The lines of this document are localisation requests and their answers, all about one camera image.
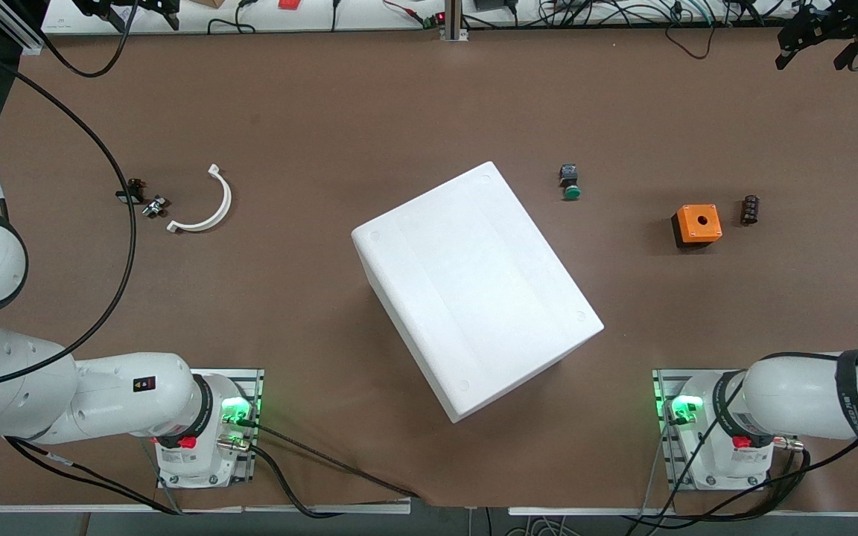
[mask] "red cap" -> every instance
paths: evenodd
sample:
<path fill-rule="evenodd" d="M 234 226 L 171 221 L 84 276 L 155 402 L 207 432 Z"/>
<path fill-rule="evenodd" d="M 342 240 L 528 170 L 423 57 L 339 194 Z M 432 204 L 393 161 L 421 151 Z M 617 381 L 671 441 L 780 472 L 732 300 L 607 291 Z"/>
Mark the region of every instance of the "red cap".
<path fill-rule="evenodd" d="M 750 438 L 743 437 L 743 435 L 735 435 L 733 437 L 734 448 L 750 448 L 750 445 L 752 445 Z"/>

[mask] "orange push button box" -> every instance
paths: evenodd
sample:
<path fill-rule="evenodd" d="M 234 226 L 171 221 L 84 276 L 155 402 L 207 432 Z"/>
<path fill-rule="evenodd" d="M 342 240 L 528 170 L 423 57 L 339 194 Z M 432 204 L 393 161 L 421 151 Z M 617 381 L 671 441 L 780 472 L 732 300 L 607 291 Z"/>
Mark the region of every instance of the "orange push button box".
<path fill-rule="evenodd" d="M 671 217 L 678 248 L 704 247 L 724 235 L 716 205 L 684 205 Z"/>

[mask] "brown tabletop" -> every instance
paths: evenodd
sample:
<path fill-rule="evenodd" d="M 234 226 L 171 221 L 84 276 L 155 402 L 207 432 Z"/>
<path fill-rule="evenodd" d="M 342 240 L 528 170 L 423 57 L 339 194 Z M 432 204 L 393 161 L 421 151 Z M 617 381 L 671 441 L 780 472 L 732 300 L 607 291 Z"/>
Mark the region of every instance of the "brown tabletop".
<path fill-rule="evenodd" d="M 691 48 L 705 31 L 678 31 Z M 97 68 L 109 40 L 61 42 Z M 139 221 L 120 308 L 75 356 L 177 352 L 191 366 L 266 370 L 264 423 L 414 489 L 434 505 L 636 508 L 658 434 L 651 370 L 749 366 L 782 350 L 858 347 L 858 74 L 843 44 L 776 71 L 775 31 L 718 30 L 693 61 L 661 31 L 133 37 L 115 70 L 78 78 L 50 54 L 22 71 L 108 143 L 171 216 L 219 203 L 224 223 L 170 234 Z M 605 322 L 557 366 L 449 423 L 370 290 L 350 231 L 493 160 Z M 562 202 L 562 163 L 582 199 Z M 16 84 L 0 176 L 31 271 L 0 326 L 68 343 L 105 308 L 124 264 L 115 177 L 79 129 Z M 735 221 L 746 194 L 760 223 Z M 716 203 L 725 235 L 679 255 L 668 218 Z M 811 441 L 813 460 L 842 446 Z M 306 503 L 392 498 L 278 447 Z M 130 437 L 60 445 L 139 491 Z M 665 499 L 664 469 L 652 503 Z M 285 503 L 252 484 L 181 492 L 185 508 Z M 122 503 L 41 471 L 0 440 L 1 503 Z M 685 497 L 681 508 L 715 503 Z M 858 451 L 787 508 L 858 511 Z"/>

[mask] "black label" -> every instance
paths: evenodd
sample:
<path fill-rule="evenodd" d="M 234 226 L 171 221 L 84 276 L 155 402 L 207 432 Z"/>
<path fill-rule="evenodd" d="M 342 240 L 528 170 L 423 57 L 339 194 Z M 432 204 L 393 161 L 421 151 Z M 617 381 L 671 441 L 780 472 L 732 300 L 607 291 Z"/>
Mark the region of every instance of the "black label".
<path fill-rule="evenodd" d="M 140 393 L 141 391 L 153 391 L 154 387 L 156 387 L 154 376 L 136 377 L 136 379 L 132 380 L 132 388 L 135 393 Z"/>

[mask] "white plastic handle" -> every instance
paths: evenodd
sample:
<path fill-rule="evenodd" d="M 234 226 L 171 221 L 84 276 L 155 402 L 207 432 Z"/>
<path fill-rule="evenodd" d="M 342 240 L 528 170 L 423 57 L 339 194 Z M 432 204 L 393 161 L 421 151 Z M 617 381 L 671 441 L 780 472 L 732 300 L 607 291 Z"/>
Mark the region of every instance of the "white plastic handle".
<path fill-rule="evenodd" d="M 186 223 L 177 223 L 172 220 L 171 223 L 168 224 L 168 231 L 171 233 L 176 233 L 178 229 L 181 231 L 190 231 L 191 233 L 197 233 L 198 231 L 205 231 L 214 227 L 221 220 L 227 216 L 227 211 L 231 210 L 231 187 L 227 184 L 227 181 L 224 180 L 224 177 L 220 176 L 220 167 L 217 164 L 211 164 L 211 167 L 207 170 L 207 173 L 210 173 L 214 179 L 220 181 L 221 185 L 224 187 L 224 201 L 221 201 L 220 208 L 214 213 L 214 216 L 207 218 L 207 220 L 201 221 L 201 223 L 195 223 L 188 225 Z"/>

